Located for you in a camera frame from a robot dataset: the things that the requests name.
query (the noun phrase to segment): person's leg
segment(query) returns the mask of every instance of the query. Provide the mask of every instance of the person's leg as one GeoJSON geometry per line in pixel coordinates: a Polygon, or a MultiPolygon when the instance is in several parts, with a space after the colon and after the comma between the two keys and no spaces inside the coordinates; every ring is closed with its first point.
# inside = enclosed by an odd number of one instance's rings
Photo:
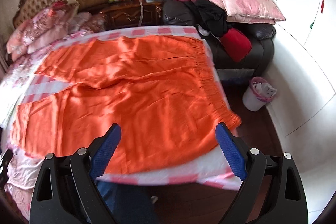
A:
{"type": "Polygon", "coordinates": [[[144,188],[96,181],[97,188],[118,224],[157,224],[158,218],[144,188]]]}

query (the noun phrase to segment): black leather armchair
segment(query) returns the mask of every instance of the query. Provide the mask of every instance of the black leather armchair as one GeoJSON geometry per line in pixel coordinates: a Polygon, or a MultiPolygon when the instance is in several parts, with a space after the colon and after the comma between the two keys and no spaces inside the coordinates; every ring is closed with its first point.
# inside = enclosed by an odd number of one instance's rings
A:
{"type": "MultiPolygon", "coordinates": [[[[163,6],[163,22],[166,25],[195,26],[195,19],[184,3],[166,0],[163,6]]],[[[212,51],[215,68],[222,81],[245,83],[253,76],[260,76],[274,54],[272,38],[276,31],[270,24],[236,23],[234,27],[243,32],[251,41],[251,52],[239,63],[234,62],[222,44],[213,36],[204,37],[212,51]]]]}

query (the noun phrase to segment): orange cloth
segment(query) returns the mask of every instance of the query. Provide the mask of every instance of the orange cloth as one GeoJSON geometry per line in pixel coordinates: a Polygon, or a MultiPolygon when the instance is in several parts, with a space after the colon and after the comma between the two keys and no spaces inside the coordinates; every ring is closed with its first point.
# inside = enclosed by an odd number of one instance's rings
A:
{"type": "Polygon", "coordinates": [[[44,156],[73,154],[118,123],[122,137],[106,173],[179,165],[216,145],[215,127],[241,120],[221,96],[203,42],[121,37],[51,52],[37,73],[74,85],[17,107],[11,141],[44,156]]]}

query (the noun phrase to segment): wooden floor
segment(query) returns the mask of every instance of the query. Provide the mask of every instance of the wooden floor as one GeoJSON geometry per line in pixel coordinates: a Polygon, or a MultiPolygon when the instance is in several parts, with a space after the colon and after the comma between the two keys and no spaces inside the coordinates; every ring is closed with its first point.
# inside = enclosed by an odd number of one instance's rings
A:
{"type": "MultiPolygon", "coordinates": [[[[282,151],[273,123],[265,107],[257,112],[247,110],[242,103],[246,87],[224,88],[231,109],[242,119],[239,137],[249,147],[256,147],[265,155],[280,156],[282,151]]],[[[263,184],[248,221],[255,219],[261,209],[270,183],[263,184]]],[[[155,209],[162,224],[217,224],[230,206],[236,192],[200,184],[148,187],[151,196],[159,199],[155,209]]]]}

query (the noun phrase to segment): wooden nightstand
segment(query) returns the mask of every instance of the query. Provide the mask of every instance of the wooden nightstand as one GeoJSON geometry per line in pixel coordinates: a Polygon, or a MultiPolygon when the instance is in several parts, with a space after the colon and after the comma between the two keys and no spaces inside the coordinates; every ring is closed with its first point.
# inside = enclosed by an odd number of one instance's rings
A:
{"type": "MultiPolygon", "coordinates": [[[[161,10],[163,0],[146,2],[142,0],[143,18],[141,26],[161,25],[161,10]]],[[[138,0],[112,3],[101,10],[106,15],[107,30],[137,27],[141,16],[141,6],[138,0]]]]}

